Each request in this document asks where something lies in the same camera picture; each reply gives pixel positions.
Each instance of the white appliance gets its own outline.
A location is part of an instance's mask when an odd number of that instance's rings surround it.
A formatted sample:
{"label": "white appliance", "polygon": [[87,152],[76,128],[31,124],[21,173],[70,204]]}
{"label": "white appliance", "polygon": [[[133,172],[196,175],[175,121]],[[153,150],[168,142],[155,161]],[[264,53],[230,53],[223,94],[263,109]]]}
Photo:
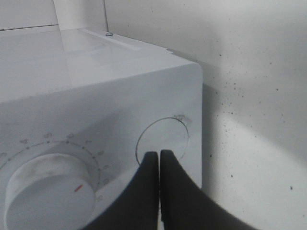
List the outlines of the white appliance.
{"label": "white appliance", "polygon": [[201,185],[202,70],[165,48],[85,28],[0,35],[0,230],[76,230],[147,151]]}

